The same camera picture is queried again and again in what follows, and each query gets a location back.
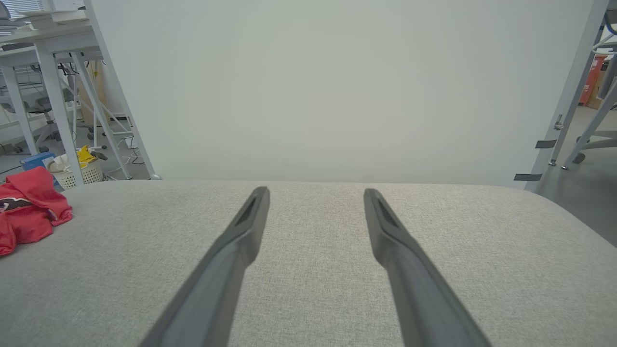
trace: window blind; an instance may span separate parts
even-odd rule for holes
[[[19,12],[42,11],[43,0],[2,0],[10,12],[11,18],[23,17]]]

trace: white table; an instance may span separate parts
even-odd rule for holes
[[[0,51],[0,69],[2,69],[4,81],[9,90],[9,96],[13,101],[15,116],[22,128],[23,137],[26,139],[30,154],[35,155],[38,153],[38,150],[35,145],[35,139],[32,136],[28,115],[23,107],[22,94],[19,91],[19,83],[14,70],[16,66],[31,64],[38,64],[38,58],[34,47],[18,48],[12,51]]]
[[[103,112],[102,104],[99,102],[99,99],[96,95],[96,90],[94,88],[92,79],[90,79],[89,75],[86,73],[85,62],[88,61],[91,56],[97,56],[98,59],[102,59],[102,56],[100,56],[99,54],[98,42],[96,40],[89,20],[59,25],[57,27],[47,28],[43,30],[20,32],[0,38],[0,43],[7,42],[35,44],[34,50],[36,52],[37,58],[37,61],[35,62],[37,62],[41,66],[43,82],[45,83],[45,87],[48,90],[49,101],[54,110],[54,115],[56,117],[56,122],[58,125],[58,131],[60,133],[60,137],[63,140],[62,144],[64,145],[64,149],[68,155],[68,161],[71,167],[79,167],[79,160],[77,158],[75,144],[72,141],[73,137],[68,124],[67,111],[64,104],[64,96],[62,94],[62,79],[57,72],[57,63],[62,61],[57,61],[56,58],[63,58],[63,60],[67,59],[67,61],[72,61],[75,63],[75,65],[77,66],[77,72],[80,74],[80,78],[84,84],[88,96],[91,100],[96,101],[93,102],[95,117],[100,118],[101,125],[106,133],[113,134],[113,131],[110,129],[109,124],[107,124],[107,122],[105,121],[105,113]],[[20,113],[23,113],[23,115],[25,115],[24,110],[20,110]],[[25,122],[20,121],[20,124],[22,125],[22,130],[24,130],[24,133],[30,133],[29,126],[27,127],[27,129],[25,127]],[[142,157],[146,162],[146,166],[152,175],[152,166],[147,158],[147,155],[144,155],[145,149],[142,146],[141,139],[137,133],[135,133],[134,136],[136,137],[136,141],[141,148]],[[112,151],[114,152],[115,157],[118,158],[118,163],[120,164],[120,168],[122,169],[122,172],[124,173],[126,179],[130,179],[132,177],[130,177],[126,166],[122,162],[121,155],[118,151],[118,146],[114,142],[115,140],[113,140],[113,137],[110,136],[110,144]],[[73,174],[75,175],[76,184],[82,185],[83,177],[81,175],[81,171],[73,170]]]

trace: gray floor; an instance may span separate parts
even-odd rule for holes
[[[557,164],[570,154],[596,110],[579,106],[559,153]],[[617,130],[617,111],[610,111],[598,130]],[[591,141],[604,138],[592,136]],[[538,193],[555,201],[595,230],[613,246],[617,246],[617,148],[582,151],[581,164],[570,165],[565,171],[550,167]]]
[[[127,124],[125,121],[122,121],[122,123],[124,124],[125,127],[127,127]],[[122,130],[117,124],[114,124],[114,122],[112,122],[112,129],[114,129],[115,131]],[[98,149],[97,152],[101,152],[109,158],[106,161],[100,161],[103,172],[107,173],[114,169],[119,168],[120,166],[118,164],[118,161],[114,157],[114,153],[112,152],[111,147],[109,146],[109,140],[107,139],[106,136],[102,136],[102,133],[103,133],[103,130],[99,126],[98,128],[99,135],[97,136],[98,145],[99,146],[107,145],[107,149]],[[93,141],[89,140],[87,136],[88,136],[88,129],[85,127],[78,127],[77,128],[77,146],[81,147],[86,144],[93,146],[94,145]],[[120,141],[120,139],[122,138],[122,136],[116,136],[116,137],[117,137],[117,141]],[[49,151],[54,153],[56,156],[59,156],[64,153],[64,147],[62,146],[62,142],[57,142],[56,140],[46,140],[43,143],[43,146],[47,146],[49,148]],[[120,154],[121,156],[130,157],[131,154],[133,154],[133,150],[129,149],[126,146],[126,144],[123,142],[123,143],[120,143]],[[21,165],[19,164],[19,160],[26,158],[28,156],[30,155],[0,156],[0,172],[3,172],[2,174],[0,174],[0,180],[4,180],[7,175],[14,175],[19,172],[22,172],[23,169]],[[142,164],[137,164],[137,163],[143,162],[143,160],[141,160],[140,157],[136,159],[134,157],[131,157],[130,159],[124,158],[123,160],[124,162],[129,160],[128,164],[126,165],[126,169],[129,171],[129,174],[133,177],[133,180],[147,180],[149,178],[148,172],[146,170],[146,166]],[[117,180],[125,179],[124,174],[122,174],[121,170],[116,170],[110,173],[109,175],[111,177],[116,178]]]
[[[576,137],[581,135],[595,112],[596,110],[588,107],[581,106],[577,108],[563,149],[557,160],[558,164],[562,164],[566,156],[574,148]],[[117,124],[112,123],[112,128],[120,131]],[[598,129],[617,130],[617,111],[611,111]],[[102,133],[101,127],[99,127],[98,132],[99,134]],[[78,128],[77,133],[78,146],[92,145],[93,142],[86,137],[88,134],[87,128]],[[592,141],[599,139],[601,138],[592,137]],[[107,137],[99,136],[100,144],[109,145]],[[47,140],[44,145],[49,147],[56,155],[64,153],[64,148],[60,142]],[[109,172],[119,167],[110,148],[101,149],[100,152],[109,157],[109,160],[102,162],[101,167],[104,172]],[[124,143],[120,144],[120,152],[126,157],[133,153]],[[617,246],[617,148],[590,149],[584,151],[584,153],[586,155],[585,161],[580,165],[571,165],[570,171],[547,165],[548,171],[538,193],[555,201],[590,228],[594,229],[613,246]],[[26,156],[0,156],[0,172],[18,167],[0,174],[0,180],[3,180],[6,175],[23,171],[19,160],[24,157]],[[126,166],[133,179],[147,180],[149,178],[145,165],[131,164],[129,162]],[[124,179],[122,172],[119,170],[112,173],[111,176],[119,180]]]

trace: office chair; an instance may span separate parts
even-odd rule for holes
[[[62,89],[62,94],[64,95],[64,101],[72,101],[73,94],[66,88]],[[36,147],[39,152],[47,152],[49,148],[45,146],[41,146],[43,141],[48,137],[56,139],[56,141],[60,141],[60,134],[58,133],[57,125],[49,116],[49,111],[51,111],[51,103],[49,102],[49,97],[47,95],[46,90],[35,90],[25,94],[22,92],[22,100],[23,106],[26,110],[26,113],[34,113],[34,114],[44,114],[45,119],[47,120],[47,125],[43,126],[43,131],[40,136],[36,140]],[[15,113],[15,108],[13,105],[13,101],[10,96],[0,95],[0,105],[7,112]],[[25,138],[22,136],[18,138],[17,144],[13,147],[15,153],[22,153],[23,148],[19,145],[24,142]]]

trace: white basket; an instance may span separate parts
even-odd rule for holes
[[[52,175],[56,178],[56,180],[58,181],[58,183],[60,183],[60,186],[64,188],[64,190],[68,190],[77,186],[75,184],[75,176],[73,176],[72,172],[54,172],[57,171],[55,162],[49,163],[48,171],[52,173]],[[103,171],[101,170],[101,167],[96,160],[88,163],[86,167],[82,168],[81,175],[83,176],[84,184],[100,182],[103,181],[104,178]]]

